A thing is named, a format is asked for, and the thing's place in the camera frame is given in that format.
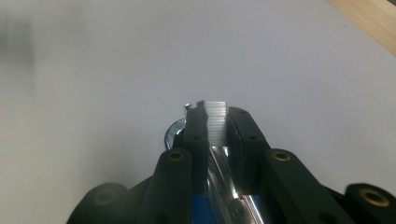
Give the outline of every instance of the white surface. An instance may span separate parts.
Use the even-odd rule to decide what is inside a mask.
[[[249,111],[344,191],[396,194],[396,59],[326,1],[0,1],[0,222],[151,175],[182,106]]]

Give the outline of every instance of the blue plastic part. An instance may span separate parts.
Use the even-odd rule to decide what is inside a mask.
[[[215,214],[209,199],[203,195],[192,197],[192,223],[217,224]]]

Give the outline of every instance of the wooden surface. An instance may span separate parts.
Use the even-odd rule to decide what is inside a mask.
[[[396,6],[386,0],[329,0],[396,56]]]

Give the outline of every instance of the metal teeth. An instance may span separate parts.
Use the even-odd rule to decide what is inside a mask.
[[[227,146],[227,103],[226,102],[206,102],[201,101],[197,103],[198,106],[203,106],[208,115],[207,133],[209,144],[212,147],[226,147]]]

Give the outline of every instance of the blue component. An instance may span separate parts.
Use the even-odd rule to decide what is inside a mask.
[[[209,199],[203,195],[192,196],[192,224],[217,224]]]

